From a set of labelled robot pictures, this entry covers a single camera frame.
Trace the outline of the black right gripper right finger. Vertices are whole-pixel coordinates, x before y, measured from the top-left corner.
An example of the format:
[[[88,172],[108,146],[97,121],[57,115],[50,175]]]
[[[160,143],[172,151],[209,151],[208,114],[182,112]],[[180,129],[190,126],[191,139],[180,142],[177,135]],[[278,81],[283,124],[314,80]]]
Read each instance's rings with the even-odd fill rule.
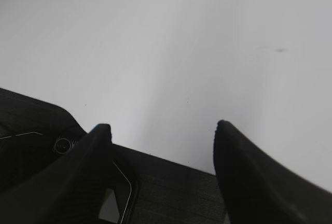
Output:
[[[231,223],[331,223],[331,193],[275,161],[232,123],[217,123],[213,161]]]

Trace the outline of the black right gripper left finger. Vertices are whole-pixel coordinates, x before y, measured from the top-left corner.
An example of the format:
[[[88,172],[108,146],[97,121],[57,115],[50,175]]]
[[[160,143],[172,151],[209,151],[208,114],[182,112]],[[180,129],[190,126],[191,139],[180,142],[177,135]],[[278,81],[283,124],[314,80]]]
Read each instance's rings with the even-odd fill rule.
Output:
[[[111,162],[111,127],[98,124],[69,153],[1,195],[1,223],[99,223]]]

